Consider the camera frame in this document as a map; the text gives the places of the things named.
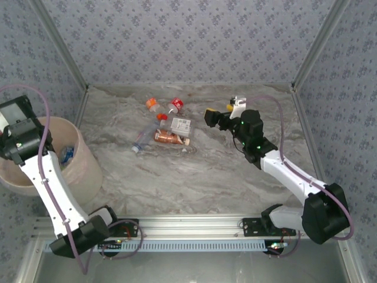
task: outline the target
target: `red can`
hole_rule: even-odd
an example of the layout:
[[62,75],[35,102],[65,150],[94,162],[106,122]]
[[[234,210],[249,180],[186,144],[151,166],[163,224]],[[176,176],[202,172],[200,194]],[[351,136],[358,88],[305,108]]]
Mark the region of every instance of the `red can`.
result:
[[169,108],[170,108],[170,111],[174,112],[174,113],[178,113],[178,111],[180,111],[183,107],[183,102],[182,100],[180,100],[179,98],[174,98],[170,103],[169,103]]

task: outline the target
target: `bottle cap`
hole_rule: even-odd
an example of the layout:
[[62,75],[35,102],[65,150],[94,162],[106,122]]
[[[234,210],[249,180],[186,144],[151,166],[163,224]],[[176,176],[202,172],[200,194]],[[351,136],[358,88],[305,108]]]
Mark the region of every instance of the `bottle cap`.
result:
[[157,120],[158,121],[161,121],[161,120],[167,120],[167,115],[163,114],[163,113],[158,113],[157,114]]
[[154,97],[149,98],[145,104],[151,112],[155,112],[160,106]]
[[136,146],[133,146],[131,149],[132,149],[135,153],[138,153],[138,152],[139,152],[139,149],[138,149]]
[[179,98],[174,98],[173,100],[170,101],[170,103],[168,104],[168,107],[170,109],[169,113],[170,112],[173,112],[173,113],[178,113],[178,111],[180,111],[183,107],[183,102],[182,100],[180,100]]

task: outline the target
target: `blue patterned wall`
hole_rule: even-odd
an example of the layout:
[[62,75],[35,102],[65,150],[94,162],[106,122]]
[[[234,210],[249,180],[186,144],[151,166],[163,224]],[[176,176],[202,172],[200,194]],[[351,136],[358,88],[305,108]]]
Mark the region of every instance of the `blue patterned wall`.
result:
[[[82,91],[28,1],[2,0],[0,11],[0,85],[33,85],[48,94],[53,115],[73,121]],[[32,91],[8,90],[0,102],[22,93],[29,96],[37,115],[44,116],[44,106]],[[0,186],[0,282],[13,281],[35,216],[43,207],[40,198],[16,195]]]
[[278,83],[333,0],[43,0],[90,84]]
[[[48,94],[51,114],[73,121],[80,90],[27,0],[0,1],[0,85],[23,83]],[[38,94],[7,90],[0,102],[28,94],[38,116],[45,110]]]
[[354,0],[299,90],[325,173],[343,186],[377,282],[377,2]]

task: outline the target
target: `bucket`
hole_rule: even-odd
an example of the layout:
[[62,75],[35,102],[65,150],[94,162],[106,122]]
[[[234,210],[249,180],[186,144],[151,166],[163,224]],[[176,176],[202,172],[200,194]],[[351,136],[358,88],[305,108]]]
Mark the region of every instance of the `bucket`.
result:
[[[45,117],[38,118],[42,125]],[[91,201],[102,186],[100,165],[85,144],[81,132],[68,120],[51,117],[49,130],[52,145],[59,156],[65,146],[74,146],[71,163],[63,168],[62,176],[70,187],[73,197],[83,205]],[[21,169],[11,160],[0,158],[1,183],[9,190],[25,196],[38,196],[36,188]]]

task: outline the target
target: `red bottle cap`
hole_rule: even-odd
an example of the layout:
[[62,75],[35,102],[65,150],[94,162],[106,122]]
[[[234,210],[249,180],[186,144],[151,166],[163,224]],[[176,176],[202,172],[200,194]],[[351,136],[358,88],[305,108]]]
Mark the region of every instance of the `red bottle cap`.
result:
[[162,114],[162,113],[158,113],[158,114],[157,114],[157,120],[158,120],[158,121],[161,121],[161,120],[167,120],[167,115]]

